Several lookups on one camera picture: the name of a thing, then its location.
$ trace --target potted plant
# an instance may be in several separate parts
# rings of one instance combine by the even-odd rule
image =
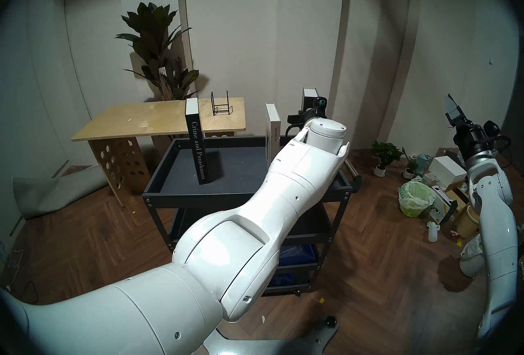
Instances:
[[[373,152],[381,160],[381,163],[373,170],[378,177],[384,177],[386,175],[386,167],[393,161],[399,161],[402,157],[402,152],[392,143],[375,141],[373,143]]]
[[[142,66],[142,73],[133,70],[134,74],[149,80],[160,90],[163,100],[184,100],[191,97],[188,94],[189,85],[193,83],[198,75],[198,70],[188,71],[182,69],[182,60],[177,58],[171,62],[167,57],[168,47],[179,38],[182,33],[191,29],[178,30],[180,25],[167,35],[167,28],[173,21],[176,11],[169,12],[169,4],[165,7],[157,7],[153,3],[149,5],[140,3],[137,12],[128,12],[128,16],[123,16],[124,22],[134,29],[140,36],[131,33],[121,33],[116,35],[117,39],[130,41],[133,50],[146,63]]]
[[[404,173],[402,175],[404,176],[404,179],[413,179],[415,177],[415,170],[417,169],[417,161],[416,159],[410,158],[406,153],[405,149],[402,148],[402,153],[404,153],[404,156],[408,160],[407,167],[404,170]]]

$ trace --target black book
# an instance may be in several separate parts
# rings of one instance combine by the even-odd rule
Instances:
[[[193,150],[195,161],[196,177],[199,184],[209,183],[208,160],[204,148],[204,136],[202,134],[202,124],[198,111],[198,98],[188,98],[185,101],[185,122]]]

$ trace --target black metal cart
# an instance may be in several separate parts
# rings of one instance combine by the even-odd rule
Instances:
[[[284,146],[292,138],[281,137],[280,146]],[[144,203],[171,252],[181,236],[199,218],[239,207],[247,202],[259,189],[267,174],[264,136],[206,138],[204,142],[210,176],[214,181],[199,185],[189,140],[175,139],[142,194]],[[362,182],[354,169],[351,171],[354,176],[351,182],[348,182],[342,171],[337,173],[321,202],[298,219],[283,242],[283,245],[313,245],[316,261],[278,266],[276,273],[298,274],[300,277],[297,279],[300,282],[268,287],[265,294],[300,294],[312,290],[351,194],[358,191]],[[331,222],[322,203],[332,201],[338,201],[339,207]],[[164,228],[157,213],[158,208],[176,209],[169,230]],[[318,244],[323,244],[320,251]]]

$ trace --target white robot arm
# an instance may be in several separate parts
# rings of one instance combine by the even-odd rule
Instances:
[[[43,353],[191,354],[222,318],[240,320],[263,293],[284,238],[346,159],[345,129],[323,118],[306,123],[255,195],[197,221],[171,263],[47,306],[0,294]]]
[[[517,227],[509,208],[513,202],[512,190],[491,152],[495,140],[509,140],[499,135],[500,128],[491,121],[484,127],[473,124],[450,95],[445,103],[446,116],[456,127],[453,141],[468,169],[470,203],[480,216],[487,289],[486,308],[478,327],[478,338],[482,338],[497,325],[517,298]],[[496,174],[488,175],[494,170]]]
[[[497,174],[477,178],[490,169]],[[470,202],[479,213],[484,262],[486,265],[486,309],[479,325],[483,337],[507,313],[517,298],[518,243],[515,217],[509,208],[513,196],[504,171],[493,158],[468,170]]]

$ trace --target wooden floor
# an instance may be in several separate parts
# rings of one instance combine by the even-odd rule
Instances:
[[[223,322],[219,330],[234,339],[294,338],[325,315],[335,315],[339,330],[325,354],[467,349],[483,310],[484,277],[463,276],[457,259],[462,248],[445,232],[436,243],[428,242],[425,221],[400,212],[397,188],[404,182],[403,166],[394,163],[385,178],[378,178],[372,175],[377,162],[369,152],[353,152],[351,159],[364,184],[351,197],[315,291],[262,297],[239,323]],[[516,201],[512,208],[522,223],[522,178],[516,172],[508,176]],[[337,204],[326,204],[326,209],[333,218]],[[172,210],[160,210],[166,226],[171,216]],[[109,187],[28,221],[14,249],[23,249],[24,255],[13,294],[19,296],[32,280],[37,304],[75,297],[171,257],[142,200],[132,198],[122,208]],[[8,273],[3,280],[12,277]],[[21,298],[35,300],[32,286]]]

